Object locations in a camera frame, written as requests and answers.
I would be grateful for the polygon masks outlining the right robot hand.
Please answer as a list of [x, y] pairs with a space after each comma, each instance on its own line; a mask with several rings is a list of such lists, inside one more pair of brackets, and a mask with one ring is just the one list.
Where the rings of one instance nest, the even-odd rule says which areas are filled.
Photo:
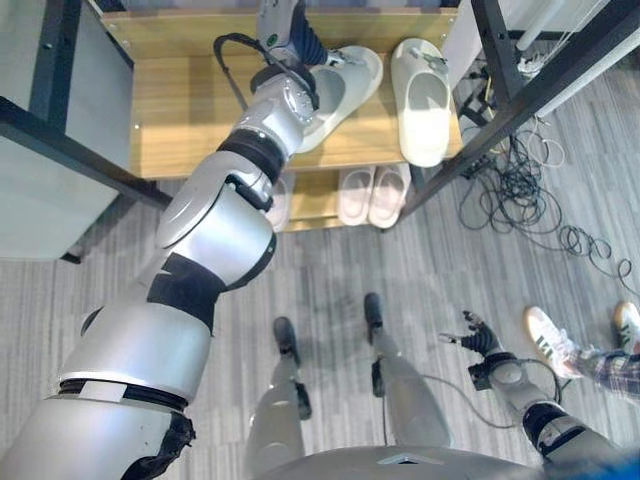
[[467, 335], [439, 333], [438, 339], [447, 344], [459, 345], [464, 349], [478, 353], [484, 358], [501, 352], [503, 347], [493, 330], [474, 312], [464, 310], [463, 319], [468, 330]]

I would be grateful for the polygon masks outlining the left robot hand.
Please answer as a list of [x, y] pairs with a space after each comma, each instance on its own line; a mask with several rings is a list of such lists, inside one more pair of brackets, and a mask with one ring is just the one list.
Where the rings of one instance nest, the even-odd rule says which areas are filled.
[[339, 49], [330, 50], [322, 44], [306, 17], [304, 1], [297, 1], [293, 8], [289, 40], [296, 57], [305, 65], [341, 67], [365, 64], [364, 60], [353, 54]]

